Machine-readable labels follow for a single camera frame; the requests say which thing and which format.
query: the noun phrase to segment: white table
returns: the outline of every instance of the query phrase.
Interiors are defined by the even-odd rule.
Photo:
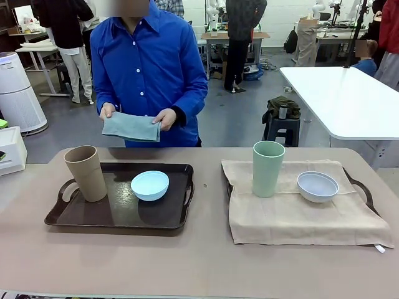
[[[355,69],[283,67],[281,74],[309,108],[300,134],[303,146],[314,115],[340,140],[378,141],[370,161],[378,169],[392,140],[399,140],[399,93]]]
[[[45,32],[18,33],[18,34],[9,34],[9,36],[21,36],[25,39],[25,42],[29,42],[30,40],[47,36],[47,33],[45,33]],[[26,69],[26,72],[41,72],[42,70],[39,69],[39,67],[37,66],[37,62],[36,62],[35,56],[33,55],[33,52],[30,52],[29,54],[31,55],[31,59],[32,59],[33,66],[35,67],[35,69],[34,70]]]
[[[29,53],[33,53],[35,52],[37,54],[37,57],[39,58],[40,64],[42,66],[41,70],[38,70],[38,72],[43,72],[47,84],[49,85],[50,88],[50,93],[41,93],[40,96],[42,97],[70,97],[70,95],[68,93],[57,93],[55,91],[54,85],[51,82],[51,78],[50,78],[50,70],[46,68],[46,65],[43,61],[44,57],[47,57],[51,54],[54,53],[58,53],[58,48],[56,46],[52,46],[52,47],[46,47],[46,48],[27,48],[27,47],[23,47],[20,49],[16,50],[17,53],[21,53],[21,52],[29,52]]]

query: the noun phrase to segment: concrete floor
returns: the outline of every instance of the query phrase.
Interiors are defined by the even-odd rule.
[[[264,50],[264,55],[278,68],[292,67],[291,55],[282,50]],[[29,80],[37,94],[48,92],[44,76],[28,73]],[[52,81],[58,89],[55,70],[51,72]],[[302,109],[302,100],[294,93],[284,93],[287,82],[278,71],[265,73],[256,82],[243,82],[247,92],[229,94],[223,90],[221,80],[209,81],[209,94],[204,110],[199,115],[199,131],[203,146],[252,146],[261,140],[264,131],[261,118],[266,111],[267,101],[279,95],[295,100]],[[80,145],[103,147],[124,146],[118,138],[101,134],[102,122],[95,107],[72,104],[68,98],[40,98],[49,128],[34,136],[25,138],[28,150],[28,163],[48,163],[60,150]],[[348,147],[364,157],[372,154],[371,148],[362,141],[332,140],[332,146]],[[320,123],[314,121],[310,126],[308,147],[329,147],[330,136]],[[398,161],[389,161],[384,167],[397,167]]]

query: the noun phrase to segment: hand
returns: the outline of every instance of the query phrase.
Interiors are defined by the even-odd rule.
[[[100,118],[105,121],[106,118],[111,118],[112,114],[117,111],[115,106],[111,103],[104,103],[101,108]]]
[[[176,119],[177,115],[173,109],[164,109],[154,118],[152,123],[161,122],[161,131],[169,131]]]

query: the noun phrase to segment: beige tabletop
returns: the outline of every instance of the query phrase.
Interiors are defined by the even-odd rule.
[[[267,34],[266,32],[254,33],[254,39],[268,39],[268,38],[270,38],[270,35]],[[228,33],[225,32],[218,32],[217,36],[211,36],[211,34],[208,32],[208,33],[203,33],[201,39],[229,39],[229,35]]]
[[[24,171],[0,176],[0,212],[14,200],[21,188],[28,185],[45,167],[46,164],[27,164]]]
[[[88,297],[398,298],[399,250],[234,245],[222,159],[251,148],[100,149],[102,161],[189,163],[195,195],[177,237],[58,232],[44,224],[70,179],[59,153],[0,215],[0,288]],[[399,200],[349,149],[289,148],[286,160],[340,161],[399,238]]]

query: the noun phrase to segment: gray towel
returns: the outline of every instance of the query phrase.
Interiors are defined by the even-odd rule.
[[[153,117],[114,112],[104,121],[103,135],[128,141],[160,142],[161,123],[153,124]]]

